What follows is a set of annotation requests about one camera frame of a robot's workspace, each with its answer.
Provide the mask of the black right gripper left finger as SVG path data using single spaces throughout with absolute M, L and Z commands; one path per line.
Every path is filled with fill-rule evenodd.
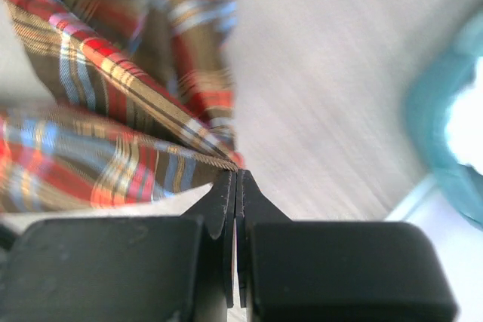
M 225 321 L 236 175 L 179 216 L 44 219 L 1 245 L 3 321 Z

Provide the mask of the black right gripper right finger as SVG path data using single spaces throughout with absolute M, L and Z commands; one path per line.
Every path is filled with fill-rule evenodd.
M 295 221 L 237 176 L 240 303 L 250 321 L 453 321 L 435 249 L 407 222 Z

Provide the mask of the red brown plaid shirt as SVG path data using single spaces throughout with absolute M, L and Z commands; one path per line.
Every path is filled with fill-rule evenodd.
M 1 110 L 2 212 L 151 203 L 242 166 L 235 0 L 3 2 L 54 103 Z

